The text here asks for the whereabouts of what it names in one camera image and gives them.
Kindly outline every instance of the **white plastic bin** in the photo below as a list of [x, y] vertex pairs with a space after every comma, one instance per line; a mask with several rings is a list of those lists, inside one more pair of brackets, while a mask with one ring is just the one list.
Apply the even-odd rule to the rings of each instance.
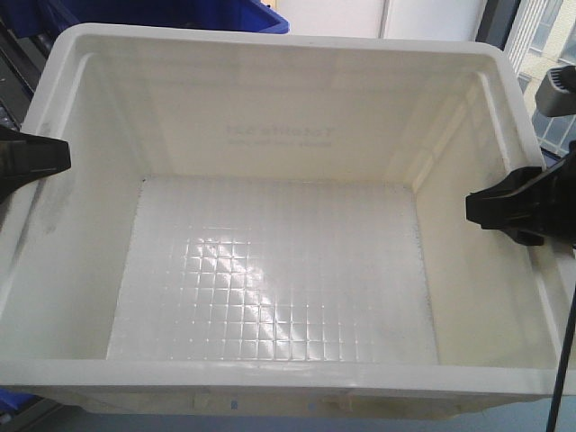
[[2, 386], [394, 417], [553, 388], [572, 250], [465, 220], [468, 193], [542, 164], [489, 46], [79, 25], [24, 131], [72, 168], [4, 216]]

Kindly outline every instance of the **blue crate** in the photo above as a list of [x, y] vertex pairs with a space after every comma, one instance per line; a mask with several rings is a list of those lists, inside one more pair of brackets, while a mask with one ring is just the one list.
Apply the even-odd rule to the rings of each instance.
[[39, 0], [57, 37], [80, 23], [115, 23], [234, 32], [287, 33], [288, 22], [258, 0]]
[[0, 411], [14, 412], [20, 410], [26, 403], [34, 399], [33, 394], [17, 393], [0, 389]]
[[44, 32], [37, 0], [0, 0], [0, 17], [18, 38]]

